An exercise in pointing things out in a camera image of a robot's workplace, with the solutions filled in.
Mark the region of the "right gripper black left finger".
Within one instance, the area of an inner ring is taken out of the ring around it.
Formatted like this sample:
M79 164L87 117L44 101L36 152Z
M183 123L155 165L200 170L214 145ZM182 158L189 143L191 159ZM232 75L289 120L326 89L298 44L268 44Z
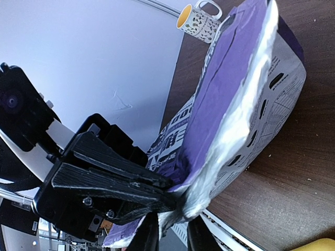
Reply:
M128 251L159 250L158 214L148 213L128 246Z

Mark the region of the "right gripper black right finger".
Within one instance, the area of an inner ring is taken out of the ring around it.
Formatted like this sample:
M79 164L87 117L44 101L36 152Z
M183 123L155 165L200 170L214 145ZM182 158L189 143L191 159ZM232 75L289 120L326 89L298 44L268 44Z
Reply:
M222 251L200 215L188 223L187 250Z

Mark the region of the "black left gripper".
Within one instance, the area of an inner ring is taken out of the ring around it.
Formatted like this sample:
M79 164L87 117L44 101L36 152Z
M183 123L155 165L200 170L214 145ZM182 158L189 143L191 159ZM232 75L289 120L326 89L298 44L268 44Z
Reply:
M123 225L147 212L175 209L162 176L145 168L148 157L117 125L89 116L58 158L33 200L34 212L57 229L94 239L104 220Z

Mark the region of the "purple pet food bag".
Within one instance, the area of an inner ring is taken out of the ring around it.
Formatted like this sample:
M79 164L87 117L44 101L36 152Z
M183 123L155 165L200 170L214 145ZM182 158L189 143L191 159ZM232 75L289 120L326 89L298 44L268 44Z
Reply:
M173 180L158 235L196 218L274 139L306 80L304 53L276 1L244 1L218 27L195 93L147 151Z

